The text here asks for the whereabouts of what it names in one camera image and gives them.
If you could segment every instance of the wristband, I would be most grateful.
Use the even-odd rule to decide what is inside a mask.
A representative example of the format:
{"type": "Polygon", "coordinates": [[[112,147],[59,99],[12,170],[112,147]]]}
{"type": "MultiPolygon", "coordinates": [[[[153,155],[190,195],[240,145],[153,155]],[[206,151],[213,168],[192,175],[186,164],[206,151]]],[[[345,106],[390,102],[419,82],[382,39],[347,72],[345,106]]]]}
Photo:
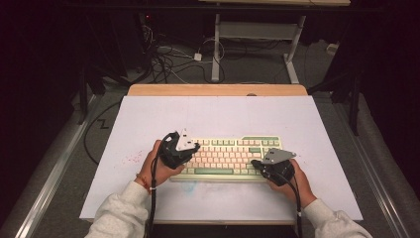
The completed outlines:
{"type": "Polygon", "coordinates": [[[136,177],[142,181],[143,184],[141,184],[141,186],[144,187],[148,191],[149,194],[151,194],[152,193],[152,189],[148,185],[148,183],[146,182],[146,179],[144,177],[141,177],[140,174],[136,174],[136,177]]]}

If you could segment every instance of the table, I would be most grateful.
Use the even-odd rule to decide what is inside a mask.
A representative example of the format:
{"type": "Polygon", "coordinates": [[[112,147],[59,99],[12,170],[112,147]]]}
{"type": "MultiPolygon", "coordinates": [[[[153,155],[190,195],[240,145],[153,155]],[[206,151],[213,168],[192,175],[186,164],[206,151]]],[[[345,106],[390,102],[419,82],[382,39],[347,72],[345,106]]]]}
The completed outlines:
{"type": "MultiPolygon", "coordinates": [[[[283,147],[297,153],[296,160],[315,194],[333,209],[362,220],[315,103],[303,86],[294,84],[133,85],[121,105],[80,218],[92,220],[106,196],[121,191],[134,178],[155,139],[182,127],[197,137],[238,136],[244,127],[260,123],[262,116],[268,117],[247,133],[279,135],[283,147]],[[250,93],[258,96],[245,96],[250,93]],[[247,120],[241,119],[243,110],[252,112],[247,120]]],[[[265,183],[167,181],[157,189],[155,223],[285,225],[294,223],[294,208],[265,183]]]]}
{"type": "MultiPolygon", "coordinates": [[[[349,6],[350,0],[201,0],[214,2],[217,5],[224,3],[242,4],[268,4],[268,5],[300,5],[300,6],[349,6]]],[[[246,38],[246,39],[267,39],[267,40],[291,40],[291,47],[288,54],[284,54],[284,63],[287,69],[290,82],[299,83],[296,71],[293,66],[293,56],[299,43],[306,16],[300,16],[297,24],[273,24],[273,23],[244,23],[244,22],[222,22],[220,14],[216,14],[214,34],[214,57],[211,80],[219,81],[220,69],[220,38],[246,38]]]]}

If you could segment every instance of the dark background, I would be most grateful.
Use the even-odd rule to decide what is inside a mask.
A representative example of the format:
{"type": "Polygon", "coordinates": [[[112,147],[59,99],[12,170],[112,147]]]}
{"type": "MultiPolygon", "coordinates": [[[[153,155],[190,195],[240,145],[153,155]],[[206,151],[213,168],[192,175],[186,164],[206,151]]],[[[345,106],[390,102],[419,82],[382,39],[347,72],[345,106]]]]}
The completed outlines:
{"type": "MultiPolygon", "coordinates": [[[[73,112],[70,102],[78,90],[81,69],[99,65],[124,75],[126,69],[140,66],[144,60],[135,57],[142,52],[142,41],[132,13],[128,16],[75,12],[61,9],[57,3],[53,0],[0,3],[0,190],[3,191],[0,225],[73,112]]],[[[417,28],[420,21],[415,13],[418,6],[406,0],[352,4],[389,4],[389,7],[382,16],[358,16],[350,25],[347,17],[337,21],[322,15],[308,17],[301,43],[309,45],[320,39],[330,43],[341,41],[326,80],[349,68],[358,72],[372,117],[394,159],[420,196],[415,176],[420,156],[416,145],[420,133],[419,96],[415,94],[420,74],[420,52],[416,45],[420,42],[417,28]]],[[[211,15],[151,16],[151,24],[158,31],[187,44],[200,44],[213,31],[211,15]]],[[[270,17],[260,20],[271,21],[270,17]]],[[[87,80],[94,84],[100,75],[90,73],[87,80]]],[[[343,85],[338,83],[328,89],[337,90],[343,85]]]]}

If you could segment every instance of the person's left hand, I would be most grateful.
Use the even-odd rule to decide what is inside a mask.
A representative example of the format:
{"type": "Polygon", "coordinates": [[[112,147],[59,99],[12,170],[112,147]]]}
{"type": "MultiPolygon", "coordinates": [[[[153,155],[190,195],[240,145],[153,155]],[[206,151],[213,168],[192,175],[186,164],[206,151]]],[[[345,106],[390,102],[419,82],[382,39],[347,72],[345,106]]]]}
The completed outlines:
{"type": "MultiPolygon", "coordinates": [[[[135,182],[142,186],[152,185],[152,162],[155,156],[157,155],[160,142],[161,140],[155,141],[154,148],[148,153],[148,156],[146,157],[145,162],[143,163],[142,169],[137,174],[137,178],[135,179],[135,182]]],[[[181,165],[175,170],[173,170],[167,167],[166,165],[164,165],[163,162],[160,160],[160,158],[158,158],[157,159],[157,172],[156,172],[157,186],[165,182],[170,177],[178,175],[179,173],[181,173],[183,169],[184,169],[184,165],[181,165]]]]}

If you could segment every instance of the controller cable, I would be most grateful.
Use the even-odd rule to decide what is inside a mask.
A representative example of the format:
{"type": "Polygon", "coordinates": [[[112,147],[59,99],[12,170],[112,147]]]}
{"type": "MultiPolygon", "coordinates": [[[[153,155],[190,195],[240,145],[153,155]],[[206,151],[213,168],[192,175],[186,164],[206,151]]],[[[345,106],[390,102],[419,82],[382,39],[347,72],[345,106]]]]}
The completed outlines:
{"type": "Polygon", "coordinates": [[[302,208],[301,208],[301,204],[300,204],[300,194],[299,194],[299,186],[297,185],[297,180],[296,177],[293,176],[293,179],[296,183],[296,187],[294,187],[294,185],[287,180],[285,177],[283,177],[282,175],[279,175],[281,177],[281,179],[283,179],[293,190],[294,195],[296,196],[296,210],[297,210],[297,216],[296,216],[296,223],[297,223],[297,236],[299,238],[303,238],[303,234],[302,234],[302,208]]]}
{"type": "MultiPolygon", "coordinates": [[[[165,141],[167,138],[169,137],[169,135],[166,135],[161,141],[165,141]]],[[[155,158],[152,161],[151,164],[151,174],[152,174],[152,184],[151,184],[151,192],[152,192],[152,207],[151,207],[151,215],[149,216],[149,221],[146,225],[146,229],[145,229],[145,237],[150,238],[152,237],[152,232],[154,229],[154,219],[155,219],[155,210],[156,210],[156,206],[157,206],[157,180],[156,180],[156,175],[157,175],[157,167],[158,167],[158,158],[161,154],[161,144],[158,146],[157,149],[157,155],[155,156],[155,158]]]]}

